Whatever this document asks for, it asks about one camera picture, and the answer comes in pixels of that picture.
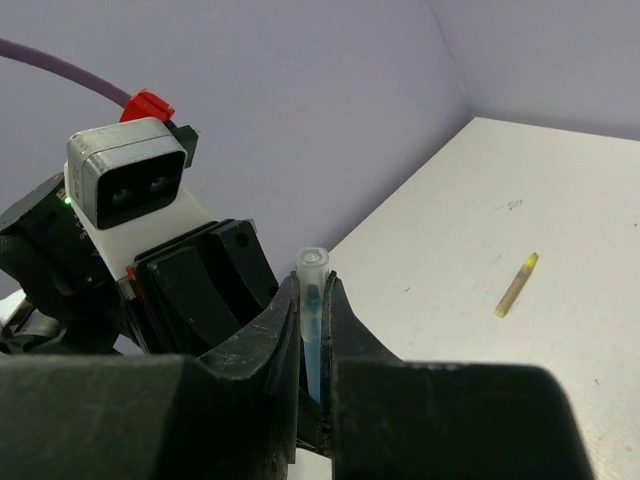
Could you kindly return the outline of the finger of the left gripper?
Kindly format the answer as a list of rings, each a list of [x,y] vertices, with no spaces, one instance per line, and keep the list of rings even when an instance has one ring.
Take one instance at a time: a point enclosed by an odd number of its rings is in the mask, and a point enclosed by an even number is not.
[[[250,323],[278,283],[249,220],[212,221],[134,259],[134,332],[149,354],[201,355]]]

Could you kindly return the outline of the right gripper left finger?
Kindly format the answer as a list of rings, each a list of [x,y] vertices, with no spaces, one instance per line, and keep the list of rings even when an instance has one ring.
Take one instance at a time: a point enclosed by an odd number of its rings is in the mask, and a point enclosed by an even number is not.
[[[296,457],[299,404],[299,284],[291,274],[245,327],[200,357],[213,375],[220,439],[260,446],[273,437]]]

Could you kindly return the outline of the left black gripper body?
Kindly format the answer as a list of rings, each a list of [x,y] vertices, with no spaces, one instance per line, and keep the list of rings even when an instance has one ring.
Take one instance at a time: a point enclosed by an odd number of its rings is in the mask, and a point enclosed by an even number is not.
[[[25,296],[1,327],[4,354],[112,354],[148,348],[56,174],[1,215],[1,269]]]

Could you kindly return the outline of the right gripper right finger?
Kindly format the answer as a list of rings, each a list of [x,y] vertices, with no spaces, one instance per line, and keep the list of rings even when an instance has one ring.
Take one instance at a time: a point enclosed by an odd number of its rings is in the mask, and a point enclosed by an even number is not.
[[[323,294],[321,321],[321,401],[319,454],[333,457],[331,379],[335,355],[402,363],[355,315],[342,280],[331,271]]]

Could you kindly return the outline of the clear pen cap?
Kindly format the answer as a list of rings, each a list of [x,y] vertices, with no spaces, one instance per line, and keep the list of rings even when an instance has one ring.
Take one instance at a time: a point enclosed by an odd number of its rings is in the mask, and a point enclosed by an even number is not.
[[[296,273],[300,287],[301,335],[306,343],[320,341],[323,296],[329,272],[326,249],[308,247],[298,252]]]

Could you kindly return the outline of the yellow highlighter pen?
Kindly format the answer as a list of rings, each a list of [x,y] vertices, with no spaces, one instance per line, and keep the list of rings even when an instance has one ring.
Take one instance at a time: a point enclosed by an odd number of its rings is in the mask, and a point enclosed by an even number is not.
[[[508,286],[502,298],[496,305],[495,315],[498,318],[504,318],[507,315],[535,269],[538,259],[539,254],[537,252],[533,252],[523,263],[511,284]]]

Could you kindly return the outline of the blue highlighter pen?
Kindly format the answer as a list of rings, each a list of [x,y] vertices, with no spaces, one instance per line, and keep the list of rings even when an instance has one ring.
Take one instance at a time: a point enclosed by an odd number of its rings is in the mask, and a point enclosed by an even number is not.
[[[307,285],[301,292],[300,323],[308,392],[320,404],[322,294],[317,285]]]

